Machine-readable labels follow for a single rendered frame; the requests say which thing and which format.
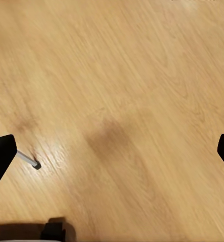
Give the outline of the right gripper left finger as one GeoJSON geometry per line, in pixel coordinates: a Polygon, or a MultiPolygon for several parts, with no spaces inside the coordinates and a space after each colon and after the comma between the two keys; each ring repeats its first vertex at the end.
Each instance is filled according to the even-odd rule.
{"type": "Polygon", "coordinates": [[[16,154],[17,146],[14,135],[0,137],[0,180],[16,154]]]}

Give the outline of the camera tripod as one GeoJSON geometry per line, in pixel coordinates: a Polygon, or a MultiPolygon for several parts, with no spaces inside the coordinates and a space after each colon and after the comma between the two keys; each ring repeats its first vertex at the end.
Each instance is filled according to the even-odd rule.
{"type": "Polygon", "coordinates": [[[17,150],[17,154],[15,156],[17,156],[17,157],[21,158],[22,160],[26,161],[27,163],[31,164],[37,170],[39,170],[41,168],[41,164],[38,161],[31,159],[30,157],[28,157],[24,153],[20,152],[19,150],[17,150]]]}

